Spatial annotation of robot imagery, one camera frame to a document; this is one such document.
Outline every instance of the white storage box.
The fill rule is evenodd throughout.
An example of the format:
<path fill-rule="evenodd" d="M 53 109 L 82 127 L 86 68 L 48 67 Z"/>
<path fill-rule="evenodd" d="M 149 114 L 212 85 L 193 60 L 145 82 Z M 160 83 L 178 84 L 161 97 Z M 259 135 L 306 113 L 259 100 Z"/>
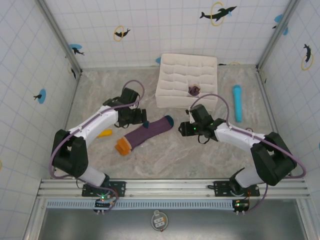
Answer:
<path fill-rule="evenodd" d="M 197 85 L 200 93 L 189 94 L 189 87 Z M 165 53 L 161 56 L 160 74 L 155 91 L 158 108 L 188 109 L 192 103 L 205 94 L 217 94 L 217 58 Z M 202 104 L 208 111 L 213 111 L 218 98 L 207 96 L 197 104 Z"/>

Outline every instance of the blue toy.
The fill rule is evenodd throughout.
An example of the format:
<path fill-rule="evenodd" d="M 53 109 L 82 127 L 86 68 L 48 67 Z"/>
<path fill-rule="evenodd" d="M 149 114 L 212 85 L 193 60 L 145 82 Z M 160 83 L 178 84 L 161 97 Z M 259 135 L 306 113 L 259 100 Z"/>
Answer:
<path fill-rule="evenodd" d="M 234 96 L 235 121 L 237 123 L 241 123 L 242 121 L 241 86 L 234 85 L 232 91 Z"/>

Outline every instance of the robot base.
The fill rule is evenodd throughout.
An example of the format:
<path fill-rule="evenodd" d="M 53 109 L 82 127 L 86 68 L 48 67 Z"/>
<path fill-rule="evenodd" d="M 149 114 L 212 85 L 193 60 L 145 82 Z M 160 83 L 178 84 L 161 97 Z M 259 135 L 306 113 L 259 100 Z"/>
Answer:
<path fill-rule="evenodd" d="M 118 197 L 124 197 L 126 193 L 126 182 L 125 181 L 109 181 L 109 187 L 118 193 Z M 87 184 L 83 185 L 82 197 L 100 197 L 101 194 L 106 194 L 105 190 L 89 186 Z"/>
<path fill-rule="evenodd" d="M 243 191 L 237 194 L 233 193 L 230 187 L 230 181 L 214 181 L 212 188 L 214 189 L 214 195 L 216 197 L 246 197 L 249 191 L 250 197 L 260 196 L 259 187 L 257 185 L 251 185 L 248 188 L 243 188 Z"/>

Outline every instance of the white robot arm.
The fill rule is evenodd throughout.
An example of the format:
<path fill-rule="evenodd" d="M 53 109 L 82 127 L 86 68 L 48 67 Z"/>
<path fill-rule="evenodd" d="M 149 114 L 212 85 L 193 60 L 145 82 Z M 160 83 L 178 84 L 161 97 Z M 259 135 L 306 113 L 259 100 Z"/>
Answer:
<path fill-rule="evenodd" d="M 297 166 L 293 159 L 283 154 L 283 151 L 290 151 L 275 132 L 268 135 L 254 133 L 233 126 L 224 119 L 213 120 L 202 104 L 187 110 L 187 114 L 190 121 L 182 122 L 178 129 L 182 136 L 198 135 L 199 143 L 200 136 L 204 136 L 207 138 L 204 144 L 212 139 L 251 153 L 255 166 L 243 168 L 229 179 L 229 187 L 234 195 L 239 196 L 244 189 L 256 184 L 275 186 Z"/>
<path fill-rule="evenodd" d="M 134 90 L 124 88 L 120 97 L 104 102 L 103 106 L 83 123 L 68 131 L 59 130 L 54 137 L 52 155 L 56 149 L 58 151 L 52 159 L 52 165 L 86 183 L 108 188 L 109 176 L 89 165 L 87 147 L 102 131 L 115 123 L 123 127 L 147 121 L 145 109 L 139 109 L 135 105 L 133 108 L 128 106 L 136 103 L 138 96 Z"/>

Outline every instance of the dolphin sticker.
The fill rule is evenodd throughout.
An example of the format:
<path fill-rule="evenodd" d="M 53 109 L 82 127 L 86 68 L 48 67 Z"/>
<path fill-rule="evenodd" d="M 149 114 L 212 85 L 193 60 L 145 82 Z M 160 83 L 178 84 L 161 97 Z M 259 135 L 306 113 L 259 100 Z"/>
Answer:
<path fill-rule="evenodd" d="M 43 104 L 45 102 L 45 100 L 46 100 L 46 96 L 47 96 L 47 92 L 46 92 L 46 90 L 44 88 L 42 88 L 40 90 L 39 94 L 36 95 L 36 96 L 33 96 L 33 97 L 34 97 L 34 100 L 38 99 L 38 102 L 40 104 Z"/>
<path fill-rule="evenodd" d="M 236 8 L 237 6 L 232 6 L 232 7 L 229 7 L 227 9 L 225 8 L 220 8 L 218 10 L 219 13 L 216 13 L 214 15 L 205 15 L 205 13 L 202 11 L 201 12 L 201 19 L 202 18 L 206 18 L 206 19 L 215 19 L 215 21 L 219 21 L 220 18 L 223 18 L 224 16 L 231 16 L 231 12 Z"/>
<path fill-rule="evenodd" d="M 282 19 L 282 14 L 280 14 L 280 15 L 278 15 L 278 16 L 276 16 L 275 18 L 274 18 L 274 21 L 278 24 L 278 23 L 280 23 L 280 21 L 281 21 L 281 19 Z M 287 35 L 288 34 L 288 31 L 289 31 L 289 29 L 288 29 L 288 27 L 286 27 L 285 28 L 285 30 L 284 30 L 284 32 L 283 32 L 283 35 L 285 36 L 285 35 Z"/>
<path fill-rule="evenodd" d="M 310 60 L 311 57 L 311 48 L 309 45 L 304 45 L 303 47 L 304 49 L 306 49 L 306 59 L 305 59 L 305 63 L 307 63 Z"/>
<path fill-rule="evenodd" d="M 123 35 L 122 35 L 122 31 L 121 32 L 115 32 L 114 34 L 117 35 L 120 38 L 123 38 L 128 34 L 129 31 L 130 31 L 130 29 L 127 28 L 126 31 L 123 33 Z"/>
<path fill-rule="evenodd" d="M 77 79 L 75 71 L 71 68 L 71 72 L 73 73 L 74 79 Z"/>
<path fill-rule="evenodd" d="M 81 54 L 85 55 L 83 52 L 79 52 L 80 49 L 82 49 L 82 46 L 79 44 L 70 44 L 70 48 L 73 50 L 74 54 Z"/>

